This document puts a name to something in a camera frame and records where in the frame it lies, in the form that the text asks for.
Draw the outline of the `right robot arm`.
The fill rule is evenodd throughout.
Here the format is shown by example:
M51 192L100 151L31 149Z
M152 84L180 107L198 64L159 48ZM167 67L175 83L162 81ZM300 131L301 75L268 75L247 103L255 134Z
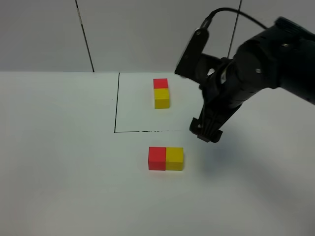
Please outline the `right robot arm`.
M221 127L242 104L263 89L283 88L315 101L315 36L280 17L274 25L244 42L232 59L203 55L195 80L203 106L190 131L216 143Z

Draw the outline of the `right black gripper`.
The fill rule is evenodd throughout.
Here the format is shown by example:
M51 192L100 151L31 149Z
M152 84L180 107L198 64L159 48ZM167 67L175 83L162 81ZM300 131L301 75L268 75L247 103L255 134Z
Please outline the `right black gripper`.
M199 84L203 107L199 118L193 118L189 126L191 133L207 143L217 143L222 135L220 128L256 94L256 89L242 80L231 59L221 61L217 70L209 70L206 83Z

